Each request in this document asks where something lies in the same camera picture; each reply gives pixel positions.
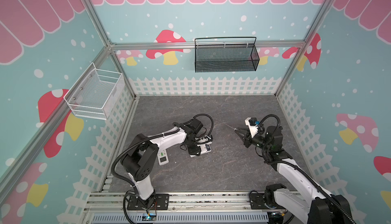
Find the white remote with batteries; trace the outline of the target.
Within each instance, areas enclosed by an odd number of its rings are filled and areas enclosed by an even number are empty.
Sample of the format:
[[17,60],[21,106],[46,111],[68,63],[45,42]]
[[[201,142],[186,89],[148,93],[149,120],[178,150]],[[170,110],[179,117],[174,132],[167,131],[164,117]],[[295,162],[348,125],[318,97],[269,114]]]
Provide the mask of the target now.
[[199,148],[199,152],[197,153],[197,156],[209,153],[211,151],[211,146],[209,143],[206,144],[197,144],[197,147]]

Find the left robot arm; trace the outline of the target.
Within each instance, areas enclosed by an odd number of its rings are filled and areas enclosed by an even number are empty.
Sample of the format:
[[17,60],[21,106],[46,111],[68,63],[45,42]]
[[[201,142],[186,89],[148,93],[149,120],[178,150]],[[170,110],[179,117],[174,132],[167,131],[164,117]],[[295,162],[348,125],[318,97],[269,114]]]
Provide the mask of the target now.
[[148,205],[156,191],[150,174],[156,161],[163,166],[169,163],[167,149],[183,146],[190,157],[211,151],[214,120],[208,114],[198,114],[184,123],[174,123],[169,131],[157,135],[138,134],[130,146],[120,153],[111,166],[114,177],[130,184],[136,199]]

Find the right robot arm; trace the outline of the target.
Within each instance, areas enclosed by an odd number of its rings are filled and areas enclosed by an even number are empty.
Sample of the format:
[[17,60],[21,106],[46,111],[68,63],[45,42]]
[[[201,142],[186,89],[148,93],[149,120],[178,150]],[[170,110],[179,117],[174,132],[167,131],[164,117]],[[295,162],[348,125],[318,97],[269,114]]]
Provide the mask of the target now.
[[304,224],[355,222],[348,200],[319,185],[283,149],[283,128],[277,115],[270,114],[262,120],[247,118],[245,125],[245,128],[234,130],[244,146],[254,146],[264,163],[285,177],[300,194],[293,194],[283,184],[269,185],[264,192],[267,207],[284,207]]

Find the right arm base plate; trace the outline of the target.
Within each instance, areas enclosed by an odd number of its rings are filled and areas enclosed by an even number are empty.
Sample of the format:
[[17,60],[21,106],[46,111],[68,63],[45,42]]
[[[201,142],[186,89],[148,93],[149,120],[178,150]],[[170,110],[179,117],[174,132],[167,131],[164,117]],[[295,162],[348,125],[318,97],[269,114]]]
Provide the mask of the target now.
[[257,191],[250,191],[248,196],[251,210],[276,209],[276,206],[269,206],[266,203],[263,193],[259,193]]

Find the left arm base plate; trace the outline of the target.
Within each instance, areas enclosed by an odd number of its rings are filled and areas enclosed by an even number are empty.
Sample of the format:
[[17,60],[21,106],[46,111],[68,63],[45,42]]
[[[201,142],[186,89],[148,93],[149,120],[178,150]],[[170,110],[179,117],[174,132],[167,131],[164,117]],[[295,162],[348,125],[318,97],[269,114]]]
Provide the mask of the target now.
[[168,210],[170,195],[166,193],[153,193],[147,200],[142,200],[131,194],[127,197],[127,210]]

